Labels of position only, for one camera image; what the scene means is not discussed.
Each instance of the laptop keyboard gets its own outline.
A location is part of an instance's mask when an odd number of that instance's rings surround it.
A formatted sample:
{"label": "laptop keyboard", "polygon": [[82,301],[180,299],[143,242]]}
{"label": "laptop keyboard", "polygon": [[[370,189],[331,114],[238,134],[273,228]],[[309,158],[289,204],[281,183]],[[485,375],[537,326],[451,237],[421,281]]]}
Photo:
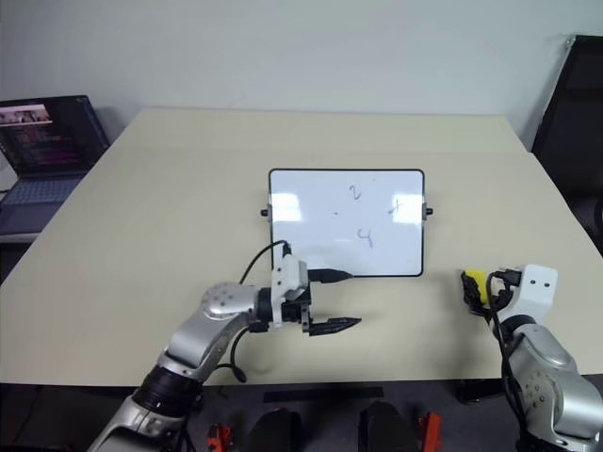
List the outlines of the laptop keyboard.
{"label": "laptop keyboard", "polygon": [[19,181],[2,200],[2,204],[64,202],[81,179]]}

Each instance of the laptop screen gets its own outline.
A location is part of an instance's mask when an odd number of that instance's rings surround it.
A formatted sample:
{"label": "laptop screen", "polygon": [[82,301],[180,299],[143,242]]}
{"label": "laptop screen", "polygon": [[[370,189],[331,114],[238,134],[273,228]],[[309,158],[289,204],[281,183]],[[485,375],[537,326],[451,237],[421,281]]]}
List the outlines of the laptop screen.
{"label": "laptop screen", "polygon": [[88,96],[0,102],[0,150],[19,176],[85,172],[108,147]]}

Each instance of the yellow sponge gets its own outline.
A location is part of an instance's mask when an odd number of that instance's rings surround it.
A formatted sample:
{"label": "yellow sponge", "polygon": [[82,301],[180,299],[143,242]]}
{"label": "yellow sponge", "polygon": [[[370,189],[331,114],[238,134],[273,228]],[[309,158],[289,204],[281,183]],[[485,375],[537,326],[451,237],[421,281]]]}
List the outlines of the yellow sponge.
{"label": "yellow sponge", "polygon": [[470,276],[478,284],[478,290],[480,291],[481,304],[488,303],[488,293],[486,292],[486,272],[479,268],[466,268],[464,273]]}

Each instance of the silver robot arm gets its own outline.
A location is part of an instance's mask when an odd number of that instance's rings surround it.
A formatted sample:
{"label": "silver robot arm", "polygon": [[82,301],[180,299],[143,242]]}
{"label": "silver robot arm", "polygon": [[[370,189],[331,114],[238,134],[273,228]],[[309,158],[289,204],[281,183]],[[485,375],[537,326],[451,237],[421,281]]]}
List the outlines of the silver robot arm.
{"label": "silver robot arm", "polygon": [[[325,274],[332,281],[324,281]],[[309,276],[304,262],[288,253],[281,266],[272,270],[271,287],[234,282],[212,286],[197,311],[171,336],[153,370],[125,399],[89,452],[159,450],[171,441],[199,399],[203,383],[216,369],[233,337],[244,328],[267,331],[269,323],[278,319],[278,324],[300,322],[304,332],[319,335],[358,323],[359,318],[340,317],[313,324],[309,315],[310,280],[336,282],[351,277],[330,269],[313,275]]]}
{"label": "silver robot arm", "polygon": [[[467,291],[464,277],[465,301],[502,339],[503,373],[506,358],[521,405],[518,450],[594,451],[603,428],[601,395],[579,374],[555,336],[540,325],[552,306],[557,277],[557,270],[536,265],[491,273],[487,307],[467,296],[471,289]],[[492,280],[503,286],[496,296],[491,294]]]}

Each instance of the desk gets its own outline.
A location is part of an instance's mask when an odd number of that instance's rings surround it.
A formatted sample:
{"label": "desk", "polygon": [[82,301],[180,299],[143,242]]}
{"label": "desk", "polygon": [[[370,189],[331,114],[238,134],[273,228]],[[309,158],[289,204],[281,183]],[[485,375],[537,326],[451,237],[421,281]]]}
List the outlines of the desk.
{"label": "desk", "polygon": [[[249,383],[495,377],[497,344],[467,313],[459,271],[532,262],[560,271],[546,324],[581,372],[603,372],[603,261],[503,118],[150,109],[0,288],[0,379],[138,385],[204,290],[269,241],[259,211],[274,167],[421,168],[434,215],[423,276],[317,285],[317,320],[362,323],[246,336]],[[249,282],[269,282],[269,258]]]}

